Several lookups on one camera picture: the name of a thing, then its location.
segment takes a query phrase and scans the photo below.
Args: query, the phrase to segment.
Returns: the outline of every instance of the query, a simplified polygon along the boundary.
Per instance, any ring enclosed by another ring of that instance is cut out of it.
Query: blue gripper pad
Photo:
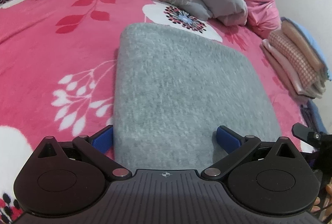
[[[113,145],[113,126],[98,134],[96,138],[93,136],[91,138],[93,138],[91,145],[105,154]]]
[[[238,149],[245,142],[245,139],[242,136],[225,126],[218,127],[216,139],[219,146],[228,154],[232,153],[235,149]]]

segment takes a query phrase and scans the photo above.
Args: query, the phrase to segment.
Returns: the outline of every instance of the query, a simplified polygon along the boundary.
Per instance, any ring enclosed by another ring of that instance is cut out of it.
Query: folded gray cloth
[[[121,35],[115,160],[136,169],[197,169],[225,157],[215,131],[275,141],[281,131],[248,59],[190,32],[152,23]]]

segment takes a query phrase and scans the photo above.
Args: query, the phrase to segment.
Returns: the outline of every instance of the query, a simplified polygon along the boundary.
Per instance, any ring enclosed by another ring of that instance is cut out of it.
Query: crosshair symbol
[[[161,175],[163,177],[169,177],[171,174],[169,172],[163,172]]]

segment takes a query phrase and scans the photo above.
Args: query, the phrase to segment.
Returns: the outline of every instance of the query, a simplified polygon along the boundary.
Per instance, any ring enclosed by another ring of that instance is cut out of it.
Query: ribbed gray surface
[[[43,219],[25,214],[16,224],[318,224],[309,213],[271,218],[246,211],[218,182],[200,179],[195,171],[138,170],[110,185],[93,207],[77,215]]]

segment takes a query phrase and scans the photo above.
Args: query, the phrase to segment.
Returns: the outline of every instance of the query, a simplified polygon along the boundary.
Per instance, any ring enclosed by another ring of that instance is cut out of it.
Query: stack of folded clothes
[[[295,100],[320,99],[325,82],[332,78],[326,58],[304,27],[285,17],[281,20],[281,29],[262,41],[262,50]]]

